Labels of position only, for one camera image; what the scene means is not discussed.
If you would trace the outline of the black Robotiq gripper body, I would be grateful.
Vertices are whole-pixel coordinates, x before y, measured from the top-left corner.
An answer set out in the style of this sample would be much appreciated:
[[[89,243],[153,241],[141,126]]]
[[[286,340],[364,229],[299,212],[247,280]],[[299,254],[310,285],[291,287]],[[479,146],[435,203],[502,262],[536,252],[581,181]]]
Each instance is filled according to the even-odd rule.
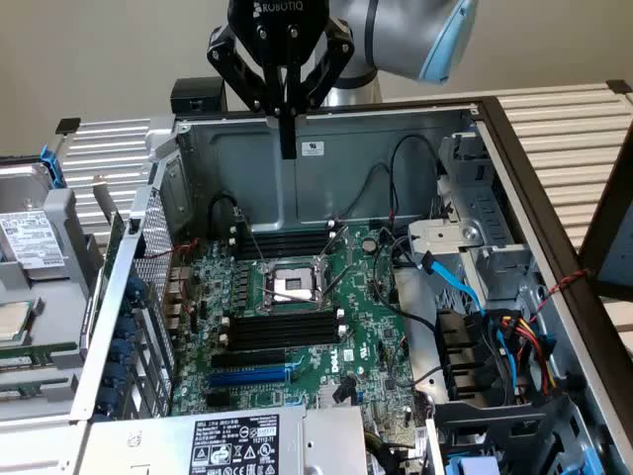
[[[328,1],[229,1],[229,27],[261,67],[305,64],[329,18]]]

